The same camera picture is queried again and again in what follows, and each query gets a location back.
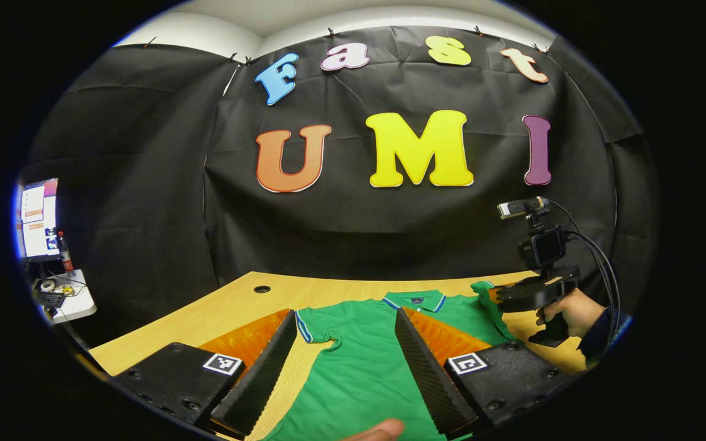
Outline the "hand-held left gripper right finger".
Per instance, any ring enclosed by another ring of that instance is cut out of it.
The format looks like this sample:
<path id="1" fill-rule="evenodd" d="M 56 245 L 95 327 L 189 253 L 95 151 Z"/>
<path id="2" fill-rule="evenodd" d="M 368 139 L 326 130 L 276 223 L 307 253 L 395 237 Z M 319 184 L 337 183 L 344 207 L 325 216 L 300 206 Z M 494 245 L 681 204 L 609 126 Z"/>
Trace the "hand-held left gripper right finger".
<path id="1" fill-rule="evenodd" d="M 571 382 L 521 341 L 488 344 L 408 308 L 395 335 L 438 433 L 482 435 L 545 404 Z"/>

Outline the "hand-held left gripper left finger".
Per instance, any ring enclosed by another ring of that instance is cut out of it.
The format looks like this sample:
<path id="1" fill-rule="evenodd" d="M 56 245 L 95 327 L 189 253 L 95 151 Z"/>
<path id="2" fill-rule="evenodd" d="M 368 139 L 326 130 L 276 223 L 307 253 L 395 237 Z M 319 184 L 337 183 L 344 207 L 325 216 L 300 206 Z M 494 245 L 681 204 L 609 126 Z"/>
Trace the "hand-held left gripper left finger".
<path id="1" fill-rule="evenodd" d="M 244 439 L 264 412 L 296 335 L 295 312 L 282 309 L 198 347 L 166 344 L 116 380 L 163 413 Z"/>

